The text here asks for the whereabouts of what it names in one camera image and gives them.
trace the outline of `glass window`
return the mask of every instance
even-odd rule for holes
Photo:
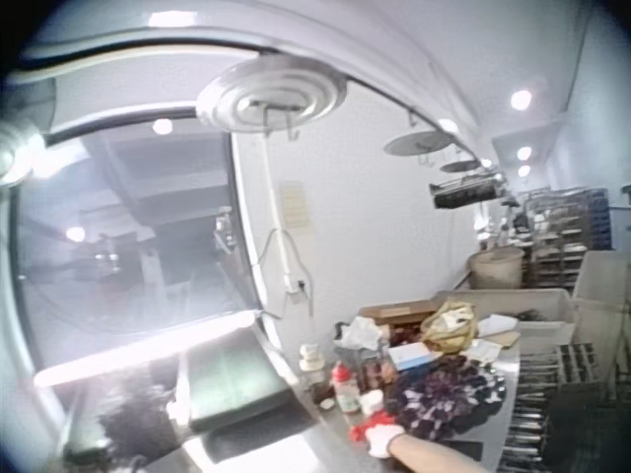
[[[63,142],[20,186],[17,274],[39,368],[258,307],[230,135],[196,119],[168,128]]]

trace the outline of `plastic bottle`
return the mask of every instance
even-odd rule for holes
[[[335,388],[335,398],[341,411],[348,414],[359,411],[359,388],[353,373],[342,362],[337,362],[331,372],[331,377]]]
[[[312,401],[319,405],[324,399],[333,396],[328,373],[326,372],[326,362],[319,352],[317,344],[306,344],[300,347],[300,369],[307,385],[307,389],[312,397]]]

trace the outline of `bucket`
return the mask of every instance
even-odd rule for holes
[[[524,252],[503,246],[475,253],[468,260],[471,289],[519,289]]]

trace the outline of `tissue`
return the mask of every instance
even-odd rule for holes
[[[335,340],[335,345],[350,350],[377,351],[382,331],[371,318],[357,316],[348,327],[342,327],[342,336]]]

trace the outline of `white wall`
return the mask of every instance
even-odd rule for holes
[[[404,110],[351,84],[346,102],[303,127],[297,142],[287,142],[282,132],[272,135],[274,179],[304,185],[312,218],[309,230],[293,235],[315,278],[315,317],[309,320],[305,304],[287,303],[277,328],[290,358],[305,342],[330,349],[333,324],[350,319],[364,305],[431,297],[463,274],[465,259],[476,246],[474,206],[437,211],[428,191],[430,182],[449,178],[438,167],[454,152],[438,154],[437,164],[428,169],[415,158],[383,151],[388,140],[409,132]],[[260,253],[272,228],[261,139],[242,135],[236,141],[245,205]],[[285,298],[275,245],[263,276],[267,308],[281,314]]]
[[[547,167],[553,188],[606,187],[612,206],[627,205],[620,188],[631,182],[631,38],[601,10],[590,19],[567,123]],[[628,220],[614,223],[620,244],[631,242],[629,214],[612,213]]]

